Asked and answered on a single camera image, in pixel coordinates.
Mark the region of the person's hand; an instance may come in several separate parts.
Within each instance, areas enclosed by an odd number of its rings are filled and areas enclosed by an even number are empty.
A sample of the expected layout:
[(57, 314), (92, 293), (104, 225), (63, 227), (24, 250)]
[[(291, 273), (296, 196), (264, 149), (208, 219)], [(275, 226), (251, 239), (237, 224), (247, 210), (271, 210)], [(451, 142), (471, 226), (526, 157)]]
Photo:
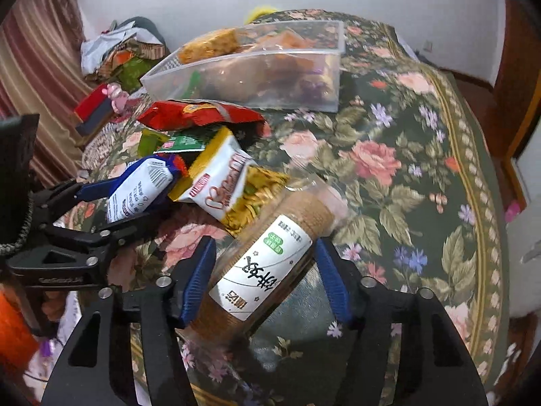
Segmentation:
[(27, 368), (28, 362), (39, 350), (39, 344), (30, 333), (25, 320), (11, 301), (1, 292), (1, 367), (6, 372)]

